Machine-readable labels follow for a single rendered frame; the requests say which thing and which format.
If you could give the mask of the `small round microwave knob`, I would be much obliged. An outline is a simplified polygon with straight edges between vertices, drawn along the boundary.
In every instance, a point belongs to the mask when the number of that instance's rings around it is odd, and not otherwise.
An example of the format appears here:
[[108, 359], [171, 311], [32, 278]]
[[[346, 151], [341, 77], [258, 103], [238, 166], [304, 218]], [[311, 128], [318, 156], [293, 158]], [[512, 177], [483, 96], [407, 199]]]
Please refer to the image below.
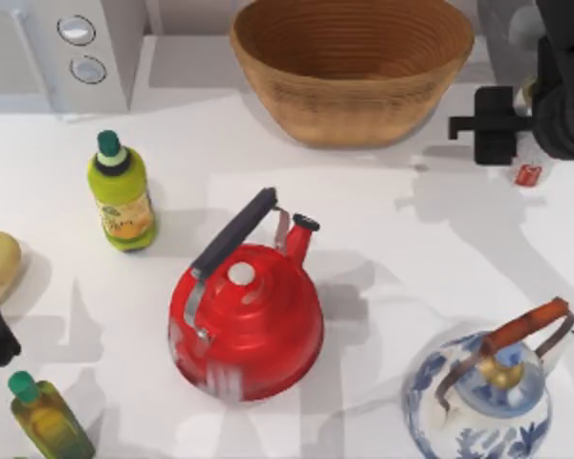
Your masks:
[[90, 55], [72, 59], [70, 72], [76, 80], [88, 85], [100, 84], [107, 77], [107, 70], [104, 64]]

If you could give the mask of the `large round microwave knob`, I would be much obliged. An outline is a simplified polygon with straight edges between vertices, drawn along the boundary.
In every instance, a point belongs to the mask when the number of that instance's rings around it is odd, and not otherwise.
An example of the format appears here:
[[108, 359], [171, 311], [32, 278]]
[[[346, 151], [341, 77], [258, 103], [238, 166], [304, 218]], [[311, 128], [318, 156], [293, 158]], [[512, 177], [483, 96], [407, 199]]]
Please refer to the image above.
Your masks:
[[96, 38], [94, 24], [81, 15], [60, 18], [56, 23], [59, 36], [73, 46], [87, 46]]

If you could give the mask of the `green bottle with yellow label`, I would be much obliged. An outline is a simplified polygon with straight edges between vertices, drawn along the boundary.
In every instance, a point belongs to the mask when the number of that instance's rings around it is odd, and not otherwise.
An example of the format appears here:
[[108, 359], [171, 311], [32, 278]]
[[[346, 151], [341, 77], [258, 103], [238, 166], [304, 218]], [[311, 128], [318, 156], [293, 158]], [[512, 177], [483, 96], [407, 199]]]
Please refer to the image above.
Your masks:
[[143, 158], [113, 130], [97, 134], [87, 182], [108, 242], [119, 251], [148, 248], [157, 235]]

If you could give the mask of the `pale microwave oven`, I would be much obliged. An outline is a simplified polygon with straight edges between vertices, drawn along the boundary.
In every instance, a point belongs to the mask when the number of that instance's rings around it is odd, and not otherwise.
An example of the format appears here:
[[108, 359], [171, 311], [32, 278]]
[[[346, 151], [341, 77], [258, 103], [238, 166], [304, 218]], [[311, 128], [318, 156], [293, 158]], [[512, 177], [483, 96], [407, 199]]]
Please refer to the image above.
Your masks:
[[[73, 15], [96, 28], [87, 46], [68, 44], [57, 32], [57, 21]], [[127, 112], [148, 30], [144, 0], [0, 0], [0, 114]], [[72, 76], [71, 60], [84, 55], [106, 67], [100, 84]]]

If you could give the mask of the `olive green bottle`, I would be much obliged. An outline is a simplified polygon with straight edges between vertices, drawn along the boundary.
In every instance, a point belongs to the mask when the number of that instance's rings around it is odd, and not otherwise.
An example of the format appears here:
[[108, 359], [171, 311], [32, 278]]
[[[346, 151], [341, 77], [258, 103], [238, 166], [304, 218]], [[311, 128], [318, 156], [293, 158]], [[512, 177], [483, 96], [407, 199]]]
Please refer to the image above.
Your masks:
[[8, 379], [11, 414], [45, 459], [94, 459], [85, 429], [56, 387], [27, 371]]

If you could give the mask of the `brown woven basket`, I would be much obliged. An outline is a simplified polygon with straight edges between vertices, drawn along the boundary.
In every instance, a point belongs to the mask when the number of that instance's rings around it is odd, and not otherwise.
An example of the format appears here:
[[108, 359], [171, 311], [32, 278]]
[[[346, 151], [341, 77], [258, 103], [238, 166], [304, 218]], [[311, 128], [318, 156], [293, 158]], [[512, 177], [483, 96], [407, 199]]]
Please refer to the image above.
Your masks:
[[313, 147], [389, 145], [437, 105], [475, 41], [449, 0], [253, 0], [232, 21], [245, 78]]

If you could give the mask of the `blue and white teapot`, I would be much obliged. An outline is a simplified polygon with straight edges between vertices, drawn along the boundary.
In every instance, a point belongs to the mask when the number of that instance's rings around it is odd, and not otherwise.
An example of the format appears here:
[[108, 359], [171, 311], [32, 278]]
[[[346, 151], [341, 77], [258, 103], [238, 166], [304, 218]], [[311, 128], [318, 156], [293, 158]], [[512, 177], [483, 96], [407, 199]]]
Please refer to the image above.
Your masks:
[[433, 350], [403, 396], [424, 459], [533, 459], [552, 421], [547, 378], [573, 337], [574, 313], [555, 297]]

